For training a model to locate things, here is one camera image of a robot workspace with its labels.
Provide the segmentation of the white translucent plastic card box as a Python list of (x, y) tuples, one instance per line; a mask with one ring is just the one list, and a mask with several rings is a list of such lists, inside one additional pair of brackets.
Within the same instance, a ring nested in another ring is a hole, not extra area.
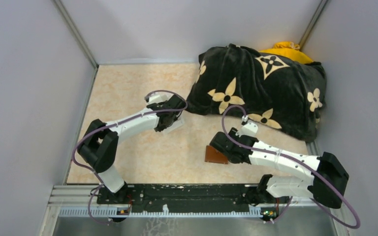
[(162, 131), (162, 134), (166, 135), (166, 134), (178, 129), (179, 127), (183, 126), (184, 124), (185, 124), (184, 118), (183, 118), (183, 116), (180, 116), (180, 117), (177, 118), (176, 121), (173, 122), (173, 124), (170, 127), (164, 129)]

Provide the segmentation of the brown leather card holder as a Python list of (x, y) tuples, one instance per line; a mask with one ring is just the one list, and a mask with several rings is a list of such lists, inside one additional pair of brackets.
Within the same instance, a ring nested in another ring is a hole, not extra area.
[(206, 146), (204, 161), (207, 163), (224, 164), (227, 165), (228, 159), (221, 152), (213, 148), (212, 146)]

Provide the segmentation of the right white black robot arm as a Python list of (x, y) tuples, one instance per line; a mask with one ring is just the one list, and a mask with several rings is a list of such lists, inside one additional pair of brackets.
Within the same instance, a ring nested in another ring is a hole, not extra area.
[(321, 156), (294, 153), (240, 134), (236, 128), (229, 133), (218, 132), (210, 145), (231, 163), (268, 166), (286, 174), (284, 177), (263, 176), (257, 195), (264, 203), (292, 196), (312, 198), (329, 208), (342, 206), (349, 174), (329, 152)]

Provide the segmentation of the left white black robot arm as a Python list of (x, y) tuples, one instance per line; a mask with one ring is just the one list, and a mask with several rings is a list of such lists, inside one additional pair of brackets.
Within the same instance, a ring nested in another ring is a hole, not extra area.
[(145, 101), (144, 109), (128, 117), (109, 122), (93, 120), (74, 148), (117, 204), (128, 197), (127, 183), (114, 166), (118, 145), (147, 130), (165, 132), (181, 126), (181, 114), (188, 106), (178, 94), (167, 96), (163, 90), (149, 93)]

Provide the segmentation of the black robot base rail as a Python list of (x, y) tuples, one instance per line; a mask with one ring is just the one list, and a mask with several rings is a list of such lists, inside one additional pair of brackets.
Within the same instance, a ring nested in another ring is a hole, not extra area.
[(274, 198), (257, 184), (126, 184), (118, 193), (102, 187), (96, 202), (120, 204), (132, 213), (231, 213), (248, 212), (261, 204), (286, 204), (288, 197)]

